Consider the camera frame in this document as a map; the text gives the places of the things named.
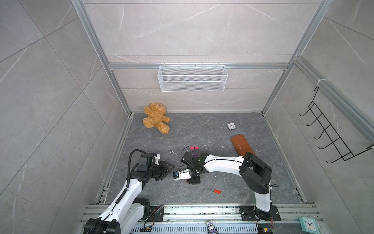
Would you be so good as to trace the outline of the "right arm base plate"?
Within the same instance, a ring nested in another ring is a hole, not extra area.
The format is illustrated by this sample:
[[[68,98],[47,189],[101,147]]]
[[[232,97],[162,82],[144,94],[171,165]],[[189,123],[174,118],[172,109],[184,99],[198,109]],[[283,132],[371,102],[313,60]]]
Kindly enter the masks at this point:
[[[242,221],[281,221],[278,208],[271,205],[269,212],[259,210],[256,206],[240,206],[239,213],[242,217]]]

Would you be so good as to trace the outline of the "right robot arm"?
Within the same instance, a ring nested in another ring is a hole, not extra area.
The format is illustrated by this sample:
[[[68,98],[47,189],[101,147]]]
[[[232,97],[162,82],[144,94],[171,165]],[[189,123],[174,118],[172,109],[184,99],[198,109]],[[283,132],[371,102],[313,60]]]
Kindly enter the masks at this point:
[[[222,172],[241,176],[247,186],[255,193],[255,210],[268,213],[271,210],[272,169],[256,155],[247,152],[239,157],[221,157],[201,154],[195,157],[186,152],[181,159],[186,169],[173,172],[174,180],[186,180],[189,184],[199,184],[200,175]]]

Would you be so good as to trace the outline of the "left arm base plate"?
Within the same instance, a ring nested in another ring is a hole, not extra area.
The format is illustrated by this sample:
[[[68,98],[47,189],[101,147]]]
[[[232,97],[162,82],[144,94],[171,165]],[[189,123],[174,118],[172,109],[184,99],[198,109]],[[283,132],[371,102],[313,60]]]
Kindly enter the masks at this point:
[[[144,214],[139,221],[145,222],[146,220],[162,222],[164,218],[164,205],[158,206],[145,206]]]

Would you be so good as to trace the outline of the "red usb drive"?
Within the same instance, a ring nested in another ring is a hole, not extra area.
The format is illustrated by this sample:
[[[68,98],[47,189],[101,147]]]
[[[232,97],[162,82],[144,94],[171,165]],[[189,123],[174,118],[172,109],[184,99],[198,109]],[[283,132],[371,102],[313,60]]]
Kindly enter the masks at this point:
[[[213,189],[212,192],[214,192],[216,194],[221,194],[222,193],[220,190],[217,190],[217,189]]]

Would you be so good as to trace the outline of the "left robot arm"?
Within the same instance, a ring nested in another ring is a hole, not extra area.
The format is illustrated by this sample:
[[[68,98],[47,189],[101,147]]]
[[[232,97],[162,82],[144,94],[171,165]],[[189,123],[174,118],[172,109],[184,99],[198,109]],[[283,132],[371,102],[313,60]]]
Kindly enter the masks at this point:
[[[175,166],[157,153],[132,150],[128,160],[127,180],[115,200],[98,217],[84,226],[84,234],[129,234],[135,224],[151,216],[148,199],[139,198],[150,179],[163,180]]]

